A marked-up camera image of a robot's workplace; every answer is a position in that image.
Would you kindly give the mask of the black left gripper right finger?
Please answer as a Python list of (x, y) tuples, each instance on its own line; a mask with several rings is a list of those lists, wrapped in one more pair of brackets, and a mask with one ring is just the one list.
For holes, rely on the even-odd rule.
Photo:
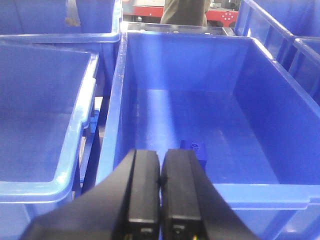
[(162, 166), (164, 240), (256, 240), (212, 185), (195, 153), (169, 149)]

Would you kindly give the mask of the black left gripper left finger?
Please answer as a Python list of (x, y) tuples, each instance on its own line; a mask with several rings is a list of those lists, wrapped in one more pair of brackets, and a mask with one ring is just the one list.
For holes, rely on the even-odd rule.
[(160, 165), (152, 150), (131, 149), (101, 183), (36, 217), (22, 240), (156, 240)]

